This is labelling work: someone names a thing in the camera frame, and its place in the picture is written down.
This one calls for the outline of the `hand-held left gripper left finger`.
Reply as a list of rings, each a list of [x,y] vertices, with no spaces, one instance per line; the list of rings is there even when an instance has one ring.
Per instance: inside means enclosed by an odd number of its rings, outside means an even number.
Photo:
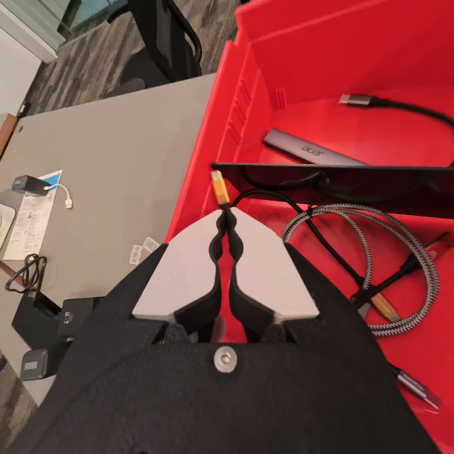
[[[219,315],[222,285],[223,211],[218,209],[175,236],[139,297],[133,317],[182,325],[188,334]]]

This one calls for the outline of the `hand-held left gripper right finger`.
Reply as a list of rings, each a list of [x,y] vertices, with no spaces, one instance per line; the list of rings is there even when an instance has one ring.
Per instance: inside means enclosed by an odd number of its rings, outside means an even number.
[[[314,319],[320,312],[282,239],[239,209],[227,212],[233,316],[262,336],[271,325]]]

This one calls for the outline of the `grey braided cable silver plug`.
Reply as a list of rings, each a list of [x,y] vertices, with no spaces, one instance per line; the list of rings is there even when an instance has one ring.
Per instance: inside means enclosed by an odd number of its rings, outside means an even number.
[[[391,296],[404,304],[411,314],[397,321],[369,323],[367,326],[385,353],[399,359],[413,372],[429,378],[434,390],[441,394],[436,404],[424,395],[431,412],[453,414],[453,221],[441,221],[448,227],[451,247],[443,254],[426,250],[409,228],[390,214],[376,208],[355,204],[328,204],[308,208],[305,212],[295,205],[297,215],[283,228],[281,238],[290,242],[298,227],[309,223],[315,235],[321,235],[312,219],[337,215],[356,232],[366,257],[366,275],[359,274],[322,238],[319,240],[332,256],[347,270],[359,286],[361,297],[372,299],[378,293],[391,290]]]

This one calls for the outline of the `grey usb hub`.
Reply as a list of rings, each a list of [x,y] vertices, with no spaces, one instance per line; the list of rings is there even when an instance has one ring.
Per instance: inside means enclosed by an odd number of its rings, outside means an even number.
[[[320,166],[453,171],[453,90],[405,100],[343,94],[274,120],[263,144]]]

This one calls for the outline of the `small black device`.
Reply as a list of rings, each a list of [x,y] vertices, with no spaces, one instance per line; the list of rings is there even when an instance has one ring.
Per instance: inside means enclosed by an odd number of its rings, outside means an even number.
[[[60,307],[42,292],[25,292],[12,327],[30,349],[58,344],[75,336],[103,298],[66,299]]]

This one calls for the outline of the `white paper sheet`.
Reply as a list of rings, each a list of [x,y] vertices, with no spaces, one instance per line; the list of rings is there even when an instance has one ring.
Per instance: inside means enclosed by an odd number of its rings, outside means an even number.
[[[24,195],[5,241],[3,260],[21,261],[38,254],[44,240],[63,170],[44,175],[50,190],[45,196]]]

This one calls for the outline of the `small black power adapter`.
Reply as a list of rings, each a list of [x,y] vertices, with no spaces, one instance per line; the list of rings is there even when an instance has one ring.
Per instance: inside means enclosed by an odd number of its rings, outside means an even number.
[[[50,359],[47,348],[32,349],[27,351],[20,369],[22,381],[41,380],[51,376]]]

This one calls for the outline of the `small black charger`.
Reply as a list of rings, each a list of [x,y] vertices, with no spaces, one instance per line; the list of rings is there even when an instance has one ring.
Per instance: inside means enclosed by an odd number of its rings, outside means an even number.
[[[16,177],[11,186],[11,190],[25,196],[48,196],[56,188],[62,188],[66,193],[65,207],[72,209],[74,206],[69,190],[60,183],[51,184],[46,180],[39,179],[30,175]]]

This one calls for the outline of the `small tilting stand white base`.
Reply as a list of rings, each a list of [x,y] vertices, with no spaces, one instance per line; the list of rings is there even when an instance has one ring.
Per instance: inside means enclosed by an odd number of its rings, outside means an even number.
[[[16,210],[0,204],[0,248],[6,240],[8,232],[16,216]]]

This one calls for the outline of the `red plastic bin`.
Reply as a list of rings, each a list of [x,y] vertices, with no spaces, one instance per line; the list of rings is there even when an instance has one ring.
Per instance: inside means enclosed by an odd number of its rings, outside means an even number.
[[[453,162],[453,131],[441,122],[338,105],[342,94],[372,94],[453,118],[453,1],[254,1],[236,21],[166,241],[217,208],[212,162],[296,163],[263,145],[272,128],[371,165]],[[392,364],[441,399],[435,411],[402,389],[442,453],[453,453],[454,434],[451,244],[435,261],[440,293],[427,317],[379,340]]]

